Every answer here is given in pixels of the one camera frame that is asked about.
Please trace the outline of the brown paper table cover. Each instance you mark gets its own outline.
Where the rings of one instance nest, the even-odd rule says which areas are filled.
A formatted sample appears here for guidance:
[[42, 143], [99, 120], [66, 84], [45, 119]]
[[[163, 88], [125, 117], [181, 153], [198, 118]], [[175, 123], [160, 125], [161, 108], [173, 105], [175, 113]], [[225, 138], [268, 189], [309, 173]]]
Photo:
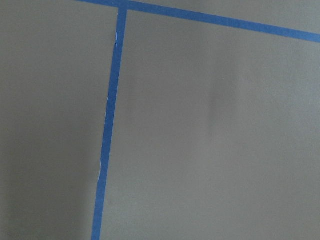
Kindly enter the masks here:
[[3, 0], [3, 240], [317, 240], [317, 0]]

